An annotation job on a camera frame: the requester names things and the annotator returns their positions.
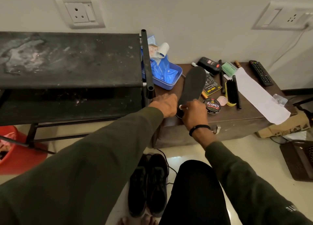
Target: pair of black shoes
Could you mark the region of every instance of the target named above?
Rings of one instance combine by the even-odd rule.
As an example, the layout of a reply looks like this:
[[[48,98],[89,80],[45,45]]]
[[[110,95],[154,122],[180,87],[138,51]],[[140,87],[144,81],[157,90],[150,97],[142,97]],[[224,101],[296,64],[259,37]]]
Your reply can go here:
[[[167,177],[168,167],[161,154],[153,154],[150,159],[142,155],[129,181],[128,208],[132,217],[142,216],[146,206],[152,216],[162,216],[167,204]]]

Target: green sleeve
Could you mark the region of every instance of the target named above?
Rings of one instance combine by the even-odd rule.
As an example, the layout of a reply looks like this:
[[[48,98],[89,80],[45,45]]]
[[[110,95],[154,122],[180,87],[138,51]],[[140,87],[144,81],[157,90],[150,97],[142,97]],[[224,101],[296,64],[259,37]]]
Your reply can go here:
[[[162,120],[160,110],[146,107],[2,184],[1,220],[29,225],[105,224]]]
[[[205,156],[243,225],[312,224],[252,167],[221,142],[211,143]]]

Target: electrical outlet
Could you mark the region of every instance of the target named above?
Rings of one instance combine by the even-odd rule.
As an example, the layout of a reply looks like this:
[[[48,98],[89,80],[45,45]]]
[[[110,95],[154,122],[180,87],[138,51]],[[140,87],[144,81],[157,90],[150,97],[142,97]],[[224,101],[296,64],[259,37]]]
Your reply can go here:
[[[83,3],[65,3],[65,6],[74,23],[89,22]]]
[[[72,29],[105,27],[100,0],[55,0],[64,22]]]
[[[272,1],[256,22],[254,29],[303,30],[313,16],[313,3]]]

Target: wooden cabinet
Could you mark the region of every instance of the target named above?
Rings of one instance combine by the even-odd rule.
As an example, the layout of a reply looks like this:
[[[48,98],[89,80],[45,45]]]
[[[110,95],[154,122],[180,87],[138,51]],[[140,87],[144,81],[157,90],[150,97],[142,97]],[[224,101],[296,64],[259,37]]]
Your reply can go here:
[[[252,73],[248,63],[241,63],[242,68],[256,81],[257,78]],[[186,75],[192,68],[190,64],[179,64],[183,69],[183,74]],[[214,77],[219,83],[219,76]],[[182,93],[184,79],[181,77],[174,88],[170,91],[155,86],[156,94],[175,93],[179,98]],[[273,86],[265,87],[271,95],[275,93],[284,96],[279,87],[274,83]],[[210,95],[217,99],[221,96],[221,91],[217,91]],[[216,135],[218,140],[238,139],[257,132],[271,125],[271,123],[240,93],[242,109],[238,110],[235,106],[227,105],[221,108],[221,111],[216,115],[208,114],[208,122],[210,126],[220,126],[220,131]],[[297,114],[295,108],[291,104],[287,104],[286,108],[291,112],[291,115]],[[192,145],[197,142],[189,136],[189,132],[182,124],[182,121],[176,116],[167,118],[162,122],[160,132],[156,141],[155,148],[166,148],[172,146]]]

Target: blue plastic container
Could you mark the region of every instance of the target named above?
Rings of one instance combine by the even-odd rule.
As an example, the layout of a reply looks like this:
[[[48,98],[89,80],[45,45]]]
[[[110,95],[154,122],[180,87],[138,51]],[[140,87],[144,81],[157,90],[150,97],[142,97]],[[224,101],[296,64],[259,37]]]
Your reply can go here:
[[[161,79],[157,79],[156,77],[152,76],[153,83],[155,85],[160,86],[163,89],[171,90],[174,87],[174,85],[177,83],[177,81],[180,78],[180,76],[182,75],[182,68],[179,67],[178,65],[175,65],[175,64],[170,62],[170,69],[177,70],[177,74],[176,74],[172,84],[166,83],[166,82],[162,81]],[[142,74],[142,78],[146,79],[145,70],[143,68],[143,65],[142,65],[142,69],[141,69],[141,74]]]

